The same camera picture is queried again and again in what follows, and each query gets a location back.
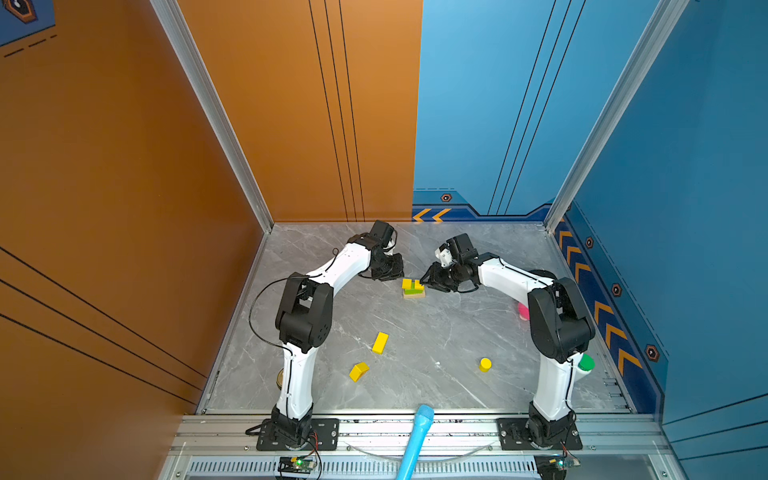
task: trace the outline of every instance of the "yellow chevron arrow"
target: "yellow chevron arrow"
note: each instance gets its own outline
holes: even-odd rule
[[[592,271],[592,269],[589,267],[589,265],[584,265],[583,263],[576,262],[576,283],[578,283],[578,273],[581,270],[586,270],[588,272]]]
[[[640,364],[640,360],[636,359],[629,353],[626,353],[622,349],[619,349],[619,373],[621,374],[621,376],[624,376],[624,360],[625,359],[629,360],[630,362],[634,363],[640,368],[643,368],[643,366]]]
[[[443,211],[441,211],[439,214],[437,214],[434,217],[432,217],[432,219],[435,222],[442,222],[442,218],[440,218],[440,217],[442,217],[444,214],[448,213],[449,211],[451,211],[451,209],[450,208],[446,208]]]
[[[579,250],[578,247],[568,247],[565,249],[568,252],[568,257],[565,259],[565,262],[568,264],[568,266],[571,265],[571,253],[581,253],[581,250]]]
[[[616,328],[615,326],[611,325],[610,323],[605,324],[605,344],[608,345],[608,349],[611,349],[611,334],[615,333],[616,335],[619,335],[623,339],[627,339],[627,334]]]
[[[569,232],[568,230],[561,230],[560,231],[560,250],[563,250],[563,237],[573,237],[574,234]]]
[[[417,222],[423,222],[424,220],[422,220],[422,215],[423,215],[423,214],[426,214],[426,213],[427,213],[427,212],[429,212],[430,210],[431,210],[431,208],[425,208],[424,210],[422,210],[422,211],[418,212],[418,213],[417,213],[417,214],[416,214],[416,215],[413,217],[413,220],[416,220]]]
[[[596,324],[598,324],[598,325],[600,324],[600,311],[601,311],[601,310],[602,310],[602,311],[604,311],[604,312],[608,312],[608,313],[610,313],[611,315],[614,315],[614,311],[613,311],[613,309],[612,309],[612,308],[610,308],[610,307],[609,307],[608,305],[606,305],[605,303],[600,303],[600,302],[597,302],[597,301],[596,301],[596,302],[594,303],[594,322],[595,322]]]

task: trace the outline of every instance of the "black mounting plate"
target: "black mounting plate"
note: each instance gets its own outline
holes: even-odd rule
[[[546,452],[547,450],[561,450],[559,445],[553,445],[549,449],[538,449],[531,444],[531,436],[525,424],[528,419],[525,417],[516,419],[496,419],[498,427],[498,440],[502,443],[502,450],[538,450]],[[568,450],[581,450],[584,446],[581,444],[581,436],[576,429],[576,425],[571,427],[571,432],[565,439],[565,448]]]
[[[339,419],[311,419],[312,428],[310,436],[317,433],[318,447],[321,452],[336,450],[339,441]],[[271,420],[265,419],[261,423],[259,441],[256,450],[261,452],[311,452],[315,448],[314,437],[298,449],[294,445],[287,445],[279,441],[270,441],[276,438],[275,425]]]

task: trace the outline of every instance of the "gray marble floor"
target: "gray marble floor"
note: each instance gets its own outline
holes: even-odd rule
[[[435,249],[450,237],[468,233],[480,253],[498,253],[525,269],[570,275],[557,247],[541,225],[532,223],[394,223],[396,252],[406,277],[420,278],[435,260]],[[282,223],[266,241],[248,304],[270,281],[294,271],[307,272],[331,258],[355,233],[371,223]],[[253,310],[259,334],[277,341],[275,313],[283,284],[270,287]],[[378,332],[389,334],[383,355],[371,352]],[[595,370],[574,389],[579,410],[615,409],[605,369],[593,340]],[[482,357],[493,368],[478,369]],[[262,343],[240,314],[207,403],[217,410],[269,410],[278,396],[276,376],[282,350]],[[358,382],[349,371],[366,362],[370,371]],[[337,293],[333,330],[320,347],[313,381],[315,413],[337,409],[505,409],[527,412],[538,380],[538,351],[516,302],[481,287],[473,293],[427,290],[426,298],[404,300],[399,280],[374,282],[356,277]]]

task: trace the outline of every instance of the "white arm segment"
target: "white arm segment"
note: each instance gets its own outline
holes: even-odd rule
[[[336,296],[347,282],[366,270],[370,263],[370,250],[357,243],[348,243],[336,255],[336,261],[328,260],[322,267],[308,272],[307,276],[319,275],[312,280],[328,283],[333,287],[333,296]],[[312,408],[312,376],[315,372],[317,348],[302,353],[301,348],[292,343],[284,343],[284,346],[290,353],[283,351],[283,389],[277,399],[277,409],[290,419],[301,419]]]
[[[553,283],[552,279],[526,272],[498,258],[483,262],[478,267],[478,276],[483,285],[506,293],[525,306],[528,306],[528,292]],[[575,353],[565,363],[539,356],[541,364],[533,404],[547,420],[559,420],[571,411],[574,384],[589,373],[578,368],[584,354]]]
[[[513,299],[528,306],[528,292],[552,284],[552,279],[526,272],[499,258],[483,262],[478,267],[480,283],[506,293]]]

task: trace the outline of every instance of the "robotic arm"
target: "robotic arm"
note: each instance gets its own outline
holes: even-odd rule
[[[369,268],[374,280],[402,277],[402,255],[392,252],[396,241],[395,229],[377,220],[370,232],[351,237],[320,268],[306,275],[294,273],[287,280],[275,319],[284,345],[283,388],[272,408],[271,440],[295,448],[306,443],[311,429],[315,358],[331,330],[333,297]]]
[[[591,370],[581,360],[595,332],[576,282],[555,280],[543,270],[527,272],[492,253],[478,255],[466,233],[446,241],[435,255],[440,261],[421,279],[430,288],[467,293],[486,285],[529,308],[541,366],[536,395],[528,407],[528,432],[539,448],[564,442],[576,421],[570,407],[573,385]],[[474,288],[460,290],[468,280]]]

